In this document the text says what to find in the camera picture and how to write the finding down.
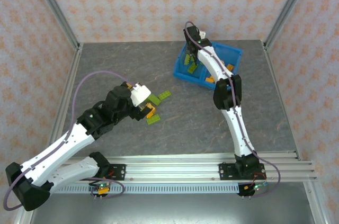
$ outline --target gray marble surface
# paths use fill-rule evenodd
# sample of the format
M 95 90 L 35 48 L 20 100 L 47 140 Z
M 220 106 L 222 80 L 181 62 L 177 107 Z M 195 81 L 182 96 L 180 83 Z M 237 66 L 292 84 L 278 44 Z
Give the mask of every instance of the gray marble surface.
M 240 48 L 243 55 L 243 118 L 257 151 L 294 150 L 291 129 L 259 40 L 219 41 Z M 213 91 L 173 76 L 174 63 L 184 42 L 132 42 L 84 44 L 73 92 L 80 80 L 96 70 L 110 70 L 141 82 L 156 95 L 172 96 L 156 108 L 161 121 L 148 125 L 125 118 L 113 130 L 87 146 L 77 156 L 100 151 L 112 155 L 159 155 L 233 152 L 233 141 L 223 115 L 214 106 Z M 76 117 L 122 81 L 110 75 L 90 78 L 81 88 Z M 64 130 L 69 127 L 68 109 Z

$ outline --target yellow lego brick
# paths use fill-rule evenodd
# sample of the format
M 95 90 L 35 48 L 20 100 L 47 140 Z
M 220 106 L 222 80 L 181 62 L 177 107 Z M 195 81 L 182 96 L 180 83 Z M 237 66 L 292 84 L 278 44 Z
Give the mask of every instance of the yellow lego brick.
M 214 83 L 214 80 L 213 80 L 212 78 L 210 78 L 210 77 L 207 77 L 207 78 L 205 79 L 205 81 L 206 81 L 206 82 L 210 82 L 210 83 Z
M 152 116 L 151 118 L 147 118 L 146 121 L 148 123 L 148 125 L 151 125 L 152 123 L 155 123 L 157 121 L 160 121 L 160 116 L 158 114 Z
M 228 65 L 226 66 L 226 68 L 227 68 L 229 71 L 232 71 L 233 68 L 234 68 L 234 66 L 233 66 L 232 64 L 228 64 Z
M 105 187 L 105 188 L 100 188 L 100 189 L 98 189 L 97 193 L 98 193 L 99 195 L 101 195 L 101 194 L 106 194 L 106 193 L 108 193 L 108 191 L 110 191 L 110 188 L 109 188 L 109 187 Z
M 157 106 L 159 106 L 159 104 L 161 103 L 161 100 L 159 100 L 158 97 L 155 96 L 153 93 L 147 99 Z
M 169 90 L 166 90 L 163 93 L 160 93 L 158 95 L 158 98 L 162 101 L 162 100 L 166 99 L 167 97 L 169 97 L 170 95 L 171 95 L 171 92 Z
M 195 64 L 195 63 L 193 62 L 187 71 L 188 71 L 189 73 L 193 74 L 193 72 L 195 71 L 195 69 L 197 68 L 197 66 L 198 66 L 198 64 Z
M 127 88 L 128 88 L 128 89 L 131 89 L 131 88 L 132 88 L 132 85 L 131 85 L 130 83 L 127 83 L 127 82 L 126 82 L 126 84 L 127 84 Z
M 187 53 L 185 56 L 184 64 L 188 65 L 190 63 L 190 55 Z
M 152 106 L 150 103 L 147 103 L 146 107 L 151 109 L 151 111 L 146 115 L 146 118 L 151 118 L 155 113 L 155 107 Z

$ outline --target blue storage box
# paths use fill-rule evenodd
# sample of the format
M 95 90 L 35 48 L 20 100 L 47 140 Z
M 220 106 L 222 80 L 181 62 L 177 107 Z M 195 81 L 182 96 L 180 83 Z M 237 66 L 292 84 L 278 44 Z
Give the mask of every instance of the blue storage box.
M 232 73 L 236 74 L 243 51 L 241 49 L 229 47 L 214 41 L 211 41 L 211 43 L 220 60 L 225 62 L 225 66 L 232 64 L 234 66 Z M 203 65 L 200 61 L 197 61 L 198 67 L 192 74 L 188 72 L 188 68 L 192 65 L 193 61 L 190 61 L 188 65 L 184 64 L 186 57 L 185 51 L 186 45 L 182 48 L 180 55 L 175 62 L 174 76 L 210 89 L 215 89 L 215 83 L 205 81 L 205 79 L 210 77 L 211 74 L 207 71 L 205 65 Z

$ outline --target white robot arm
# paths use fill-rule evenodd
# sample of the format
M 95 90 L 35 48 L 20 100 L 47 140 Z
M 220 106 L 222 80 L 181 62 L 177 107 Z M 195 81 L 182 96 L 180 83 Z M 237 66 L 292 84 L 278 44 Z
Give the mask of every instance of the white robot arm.
M 60 166 L 79 150 L 112 130 L 123 118 L 130 116 L 138 121 L 144 118 L 150 109 L 141 109 L 139 105 L 150 94 L 150 90 L 144 85 L 136 84 L 132 87 L 124 82 L 111 90 L 105 101 L 98 102 L 77 119 L 67 140 L 66 132 L 47 149 L 22 165 L 8 165 L 6 175 L 10 185 L 19 175 L 29 170 L 13 187 L 26 211 L 41 206 L 53 192 L 67 184 L 88 177 L 107 175 L 110 163 L 98 152 L 91 153 L 78 163 L 63 168 Z
M 206 66 L 207 70 L 212 75 L 212 77 L 216 80 L 216 82 L 219 81 L 220 79 L 228 79 L 228 77 L 232 77 L 233 73 L 230 72 L 225 67 L 225 65 L 221 62 L 214 48 L 212 46 L 206 46 L 205 49 L 209 51 L 211 55 L 201 49 L 198 51 L 198 59 Z M 254 150 L 254 147 L 252 146 L 248 138 L 247 131 L 245 129 L 241 106 L 237 105 L 235 107 L 235 110 L 238 112 L 240 122 L 244 130 L 245 138 L 247 139 L 247 142 L 250 145 L 250 147 Z M 234 110 L 233 109 L 229 109 L 229 110 L 221 109 L 221 112 L 226 118 L 227 124 L 229 126 L 229 130 L 231 132 L 233 143 L 234 143 L 235 154 L 239 157 L 250 155 L 252 152 L 250 151 L 250 149 L 247 147 L 247 145 L 244 142 L 244 138 L 240 130 L 240 125 L 234 114 Z
M 245 128 L 242 116 L 242 81 L 239 75 L 230 72 L 217 56 L 212 43 L 205 38 L 205 32 L 190 21 L 186 22 L 184 35 L 186 38 L 186 51 L 194 58 L 194 62 L 200 60 L 215 79 L 216 88 L 213 101 L 217 109 L 220 109 L 230 128 L 235 148 L 235 164 L 220 164 L 224 171 L 222 180 L 253 179 L 255 173 L 264 169 L 251 144 Z

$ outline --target patterned wallpaper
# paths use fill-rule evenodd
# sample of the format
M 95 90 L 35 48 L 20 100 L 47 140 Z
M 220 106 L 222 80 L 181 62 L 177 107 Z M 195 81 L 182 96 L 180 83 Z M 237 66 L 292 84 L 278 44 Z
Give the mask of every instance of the patterned wallpaper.
M 299 0 L 270 56 L 293 135 L 339 220 L 339 0 Z
M 0 199 L 5 168 L 46 146 L 74 50 L 44 0 L 0 0 Z M 10 206 L 17 204 L 10 197 Z M 1 223 L 16 211 L 0 207 Z
M 58 0 L 80 42 L 182 40 L 191 20 L 212 39 L 264 40 L 286 0 Z

